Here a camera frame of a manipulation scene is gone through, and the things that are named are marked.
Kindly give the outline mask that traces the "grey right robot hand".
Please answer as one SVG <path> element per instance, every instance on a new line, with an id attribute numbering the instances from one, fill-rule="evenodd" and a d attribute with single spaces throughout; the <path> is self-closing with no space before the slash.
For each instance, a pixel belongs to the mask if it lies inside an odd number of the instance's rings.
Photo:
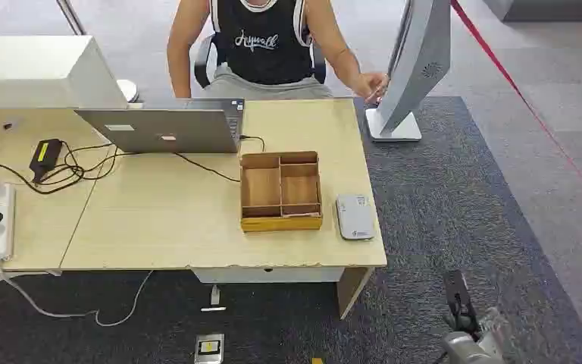
<path id="1" fill-rule="evenodd" d="M 446 292 L 446 302 L 450 313 L 444 316 L 444 321 L 453 331 L 462 331 L 478 340 L 481 328 L 477 314 L 460 270 L 447 271 L 443 275 Z"/>

